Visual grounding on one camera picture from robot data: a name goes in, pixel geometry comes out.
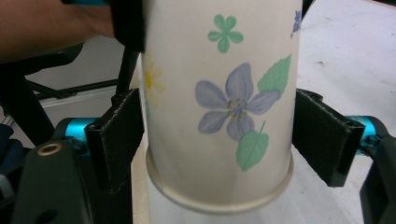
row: green leaf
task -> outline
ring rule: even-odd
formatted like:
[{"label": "green leaf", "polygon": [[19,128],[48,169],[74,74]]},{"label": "green leaf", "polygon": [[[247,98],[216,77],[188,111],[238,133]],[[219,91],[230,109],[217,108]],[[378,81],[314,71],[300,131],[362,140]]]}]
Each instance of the green leaf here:
[{"label": "green leaf", "polygon": [[268,69],[262,79],[258,83],[259,91],[274,91],[278,90],[280,94],[285,91],[288,85],[289,70],[290,70],[291,55],[286,59],[281,59],[279,62]]},{"label": "green leaf", "polygon": [[253,131],[242,137],[236,151],[236,160],[242,171],[247,171],[262,160],[268,141],[269,135],[262,131]]}]

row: green flower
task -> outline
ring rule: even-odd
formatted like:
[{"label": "green flower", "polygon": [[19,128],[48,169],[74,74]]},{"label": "green flower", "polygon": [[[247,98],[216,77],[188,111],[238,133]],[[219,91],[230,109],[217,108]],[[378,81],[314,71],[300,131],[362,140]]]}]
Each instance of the green flower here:
[{"label": "green flower", "polygon": [[231,16],[227,20],[224,17],[217,15],[215,17],[215,24],[220,31],[211,31],[207,36],[210,41],[218,43],[218,49],[221,53],[226,53],[230,48],[230,40],[235,44],[239,44],[244,40],[244,36],[236,31],[231,31],[236,25],[236,18]]}]

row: cup rim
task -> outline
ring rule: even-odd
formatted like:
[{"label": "cup rim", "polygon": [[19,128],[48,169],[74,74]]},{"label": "cup rim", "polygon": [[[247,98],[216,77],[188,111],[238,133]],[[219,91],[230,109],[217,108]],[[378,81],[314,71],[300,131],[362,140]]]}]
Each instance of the cup rim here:
[{"label": "cup rim", "polygon": [[293,170],[294,170],[294,161],[292,154],[290,153],[290,165],[289,170],[286,173],[284,180],[273,190],[271,193],[261,197],[258,200],[248,202],[248,203],[234,203],[234,204],[211,204],[211,203],[202,203],[197,202],[195,200],[189,199],[178,194],[174,189],[170,188],[160,177],[158,174],[157,168],[154,164],[154,160],[152,157],[151,149],[148,146],[146,153],[146,165],[148,169],[148,176],[151,180],[151,183],[155,186],[155,188],[167,199],[170,201],[188,208],[195,212],[212,214],[212,215],[230,215],[230,214],[238,214],[247,211],[254,210],[256,208],[262,207],[279,197],[289,185],[291,181]]}]

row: yellow flower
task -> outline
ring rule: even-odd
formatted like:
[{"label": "yellow flower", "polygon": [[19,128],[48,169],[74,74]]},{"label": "yellow flower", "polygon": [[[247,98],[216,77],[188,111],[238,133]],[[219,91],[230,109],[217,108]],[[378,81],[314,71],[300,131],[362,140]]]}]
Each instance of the yellow flower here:
[{"label": "yellow flower", "polygon": [[165,91],[165,85],[159,80],[163,75],[163,70],[154,66],[150,52],[146,55],[143,71],[146,99],[154,108],[156,108],[158,106],[158,102],[155,97],[154,90],[158,93],[163,93]]}]

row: floral paper cup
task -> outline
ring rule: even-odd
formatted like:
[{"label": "floral paper cup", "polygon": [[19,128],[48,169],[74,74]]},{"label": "floral paper cup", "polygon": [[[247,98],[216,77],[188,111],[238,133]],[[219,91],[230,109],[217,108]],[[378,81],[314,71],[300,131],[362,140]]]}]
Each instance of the floral paper cup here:
[{"label": "floral paper cup", "polygon": [[286,188],[301,5],[146,1],[148,174],[167,198],[230,214]]}]

